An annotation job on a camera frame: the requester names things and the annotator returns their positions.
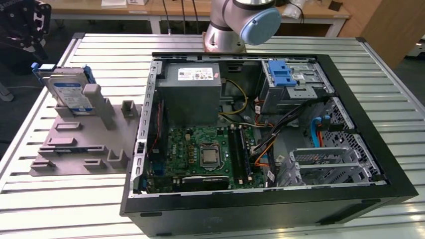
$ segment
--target yellow cable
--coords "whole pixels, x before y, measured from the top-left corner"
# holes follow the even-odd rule
[[[226,81],[230,81],[231,84],[238,88],[238,90],[241,91],[241,93],[243,94],[243,97],[245,97],[245,103],[243,103],[243,106],[239,110],[237,111],[231,111],[231,112],[219,112],[218,114],[219,115],[233,115],[233,114],[237,114],[238,112],[242,112],[247,106],[247,97],[246,97],[246,94],[245,94],[245,91],[241,89],[241,87],[238,86],[238,84],[233,81],[233,80],[227,80]]]

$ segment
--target ram slot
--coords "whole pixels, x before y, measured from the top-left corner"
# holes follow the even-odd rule
[[[245,171],[246,171],[246,178],[247,181],[251,180],[251,171],[250,171],[250,165],[249,165],[249,153],[247,153],[247,147],[245,145],[245,136],[243,136],[243,130],[238,129],[239,132],[239,140],[241,140],[241,146],[242,146],[242,158],[243,158],[243,164],[245,164]]]
[[[242,184],[247,179],[243,161],[243,141],[238,128],[227,128],[229,152],[231,160],[233,179],[235,184]]]

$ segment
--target slotted metal surface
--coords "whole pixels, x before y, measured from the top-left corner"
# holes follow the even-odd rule
[[[419,195],[382,207],[345,225],[261,230],[193,238],[425,237],[423,109],[403,85],[354,39],[274,37],[247,52],[329,54],[415,185]],[[73,39],[59,65],[93,69],[113,104],[143,101],[151,52],[201,52],[199,36],[86,34]],[[145,238],[118,216],[123,174],[30,177],[29,165],[53,124],[54,100],[43,89],[0,162],[1,238]]]

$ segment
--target wall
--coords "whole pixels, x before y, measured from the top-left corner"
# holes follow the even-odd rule
[[[425,0],[343,0],[339,37],[361,36],[394,68],[425,34]]]

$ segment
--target table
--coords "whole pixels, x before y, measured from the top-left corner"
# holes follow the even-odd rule
[[[307,2],[303,6],[305,23],[329,24],[326,36],[335,37],[343,22],[350,18],[349,12],[341,7],[339,11],[327,9],[330,0]],[[159,21],[166,20],[162,0],[149,0],[146,5],[127,5],[126,8],[101,9],[101,0],[43,0],[51,5],[51,19],[86,19],[86,20],[147,20],[153,34],[161,34]],[[191,0],[183,0],[186,20],[194,21]],[[182,20],[181,2],[165,1],[169,20]],[[195,0],[199,21],[209,21],[210,0]],[[282,17],[282,23],[298,23],[298,19]]]
[[[422,238],[425,108],[374,51],[353,38],[315,37],[273,37],[246,50],[330,55],[419,195],[345,225],[234,232],[207,238]],[[110,102],[134,100],[141,104],[153,51],[201,52],[202,38],[75,34],[58,66],[86,63]],[[123,174],[29,176],[29,165],[55,117],[53,107],[43,88],[0,162],[0,233],[7,233],[1,238],[146,238],[130,220],[118,216]]]

